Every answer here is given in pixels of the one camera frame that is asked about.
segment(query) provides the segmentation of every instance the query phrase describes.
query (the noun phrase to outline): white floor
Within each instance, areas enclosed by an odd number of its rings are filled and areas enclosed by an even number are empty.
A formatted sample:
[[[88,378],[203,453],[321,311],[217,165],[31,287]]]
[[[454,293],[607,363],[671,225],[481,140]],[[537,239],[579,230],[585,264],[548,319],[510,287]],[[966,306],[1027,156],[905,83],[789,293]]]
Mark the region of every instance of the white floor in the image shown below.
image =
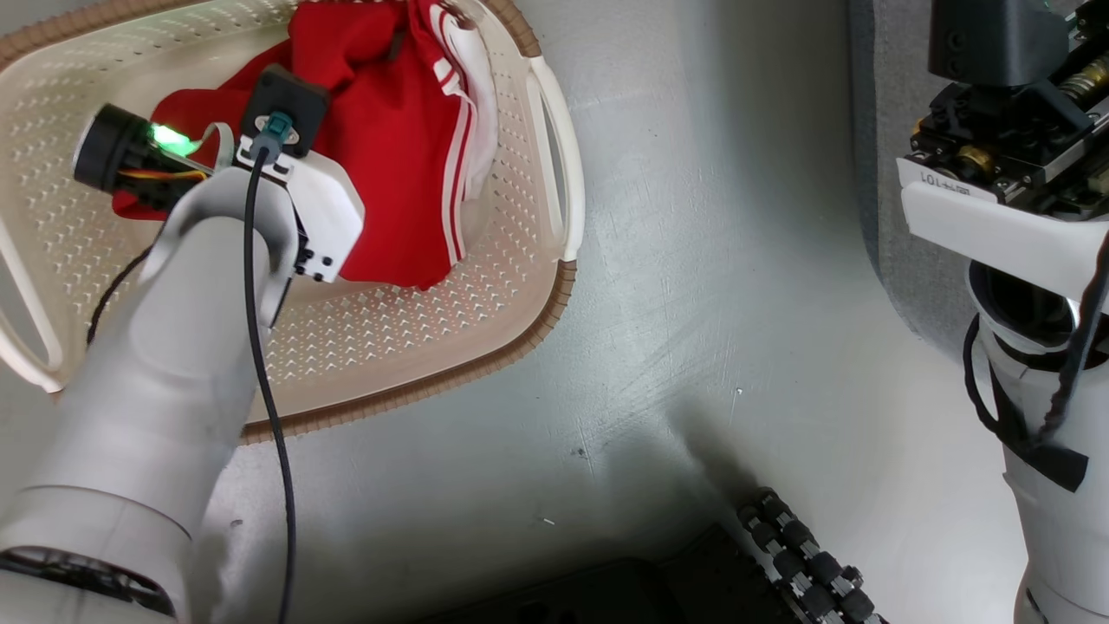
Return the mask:
[[[403,620],[664,555],[757,483],[891,622],[1011,621],[1025,554],[1000,447],[859,239],[843,7],[518,3],[586,157],[574,298],[516,367],[289,442],[296,620]],[[0,397],[2,508],[53,415],[7,372]],[[205,621],[272,621],[282,504],[273,447],[241,449],[197,544]]]

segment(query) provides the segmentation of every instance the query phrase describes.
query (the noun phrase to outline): black cable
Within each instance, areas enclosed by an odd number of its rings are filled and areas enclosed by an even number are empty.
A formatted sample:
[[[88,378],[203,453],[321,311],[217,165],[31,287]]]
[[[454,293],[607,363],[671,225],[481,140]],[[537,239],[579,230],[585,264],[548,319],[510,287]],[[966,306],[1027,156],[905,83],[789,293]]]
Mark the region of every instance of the black cable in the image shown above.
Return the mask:
[[[986,429],[996,434],[998,428],[997,419],[989,413],[986,402],[981,400],[981,393],[978,392],[978,382],[975,381],[974,377],[974,342],[978,338],[981,317],[975,317],[974,321],[970,321],[970,328],[967,329],[967,337],[963,341],[963,376],[967,385],[967,396],[970,397],[970,402],[974,403],[975,412],[978,413],[978,420],[981,421],[981,424],[986,426]]]
[[[254,354],[254,369],[258,376],[258,387],[262,400],[269,416],[269,428],[273,430],[274,443],[277,446],[277,461],[281,463],[281,479],[285,488],[285,524],[287,530],[287,546],[285,551],[285,586],[282,590],[281,611],[277,614],[278,624],[284,624],[288,617],[288,607],[293,594],[293,572],[296,564],[296,502],[293,499],[293,472],[288,466],[288,451],[285,449],[285,434],[282,432],[277,407],[274,406],[273,390],[266,375],[265,355],[262,351],[262,338],[258,336],[258,311],[254,300],[254,209],[258,195],[258,183],[262,181],[262,166],[269,156],[269,150],[263,147],[251,171],[251,181],[246,186],[246,212],[243,215],[243,277],[246,282],[246,324],[251,335],[251,351]]]
[[[1086,360],[1093,348],[1093,339],[1097,336],[1107,294],[1109,294],[1109,233],[1106,234],[1101,241],[1101,248],[1098,249],[1093,278],[1090,279],[1086,291],[1082,293],[1082,300],[1078,306],[1078,327],[1070,335],[1067,361],[1059,371],[1059,390],[1051,397],[1051,409],[1048,410],[1047,417],[1044,419],[1044,427],[1032,439],[1031,447],[1034,449],[1050,442],[1055,433],[1067,421],[1067,408],[1070,405],[1070,399],[1075,396],[1078,378],[1086,369]]]
[[[120,274],[115,275],[112,283],[108,284],[108,289],[104,290],[104,294],[100,295],[96,308],[92,310],[92,319],[89,321],[89,333],[84,336],[85,348],[91,347],[93,339],[96,338],[96,329],[100,327],[100,318],[104,316],[104,309],[108,307],[108,301],[112,298],[112,294],[119,289],[123,282],[128,278],[128,275],[130,275],[132,270],[139,267],[139,265],[146,259],[146,256],[150,255],[150,249],[152,248],[154,248],[154,245],[150,245],[144,248],[138,257],[129,262],[128,265],[120,270]]]

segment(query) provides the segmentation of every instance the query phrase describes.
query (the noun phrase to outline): white plastic basket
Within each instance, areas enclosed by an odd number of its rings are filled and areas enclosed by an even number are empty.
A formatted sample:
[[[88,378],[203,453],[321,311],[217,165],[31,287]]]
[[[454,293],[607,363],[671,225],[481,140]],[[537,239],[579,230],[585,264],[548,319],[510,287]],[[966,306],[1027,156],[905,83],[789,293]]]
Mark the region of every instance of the white plastic basket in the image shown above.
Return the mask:
[[[89,318],[108,283],[157,231],[118,217],[108,195],[71,178],[82,127],[104,102],[150,114],[172,91],[220,84],[286,37],[296,7],[215,0],[156,12],[182,3],[110,0],[0,41],[0,62],[10,62],[0,72],[0,253],[47,354],[45,361],[35,356],[0,309],[0,358],[48,392],[62,390],[81,364]],[[427,291],[294,285],[268,372],[283,417],[307,415],[294,423],[299,431],[507,366],[538,345],[566,306],[584,225],[569,110],[509,0],[456,4],[490,51],[500,110],[486,201],[464,223],[470,253]],[[252,418],[261,420],[262,412]]]

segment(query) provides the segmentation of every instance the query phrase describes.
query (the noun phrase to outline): cable connector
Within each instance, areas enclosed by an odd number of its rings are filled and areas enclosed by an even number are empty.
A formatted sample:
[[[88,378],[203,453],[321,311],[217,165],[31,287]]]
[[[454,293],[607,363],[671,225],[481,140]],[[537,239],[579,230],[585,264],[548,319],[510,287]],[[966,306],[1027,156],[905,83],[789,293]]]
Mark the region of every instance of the cable connector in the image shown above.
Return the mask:
[[[262,132],[254,137],[254,143],[251,144],[251,160],[257,162],[258,156],[262,155],[262,150],[266,150],[265,162],[261,162],[260,164],[266,166],[277,162],[277,156],[281,155],[282,147],[285,146],[285,142],[293,132],[292,117],[283,112],[275,111],[271,113]]]

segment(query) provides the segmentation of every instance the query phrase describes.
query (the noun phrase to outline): white fabric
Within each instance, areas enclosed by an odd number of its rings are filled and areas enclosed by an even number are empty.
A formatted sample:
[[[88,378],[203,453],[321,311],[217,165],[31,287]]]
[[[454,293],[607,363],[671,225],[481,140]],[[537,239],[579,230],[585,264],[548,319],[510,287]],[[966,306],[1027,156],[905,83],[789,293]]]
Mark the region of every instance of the white fabric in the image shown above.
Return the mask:
[[[444,52],[461,73],[460,86],[474,111],[477,123],[466,146],[466,201],[481,196],[481,188],[492,170],[497,155],[499,123],[497,88],[489,67],[489,52],[481,33],[466,28],[457,17],[440,7],[433,7],[431,23]]]

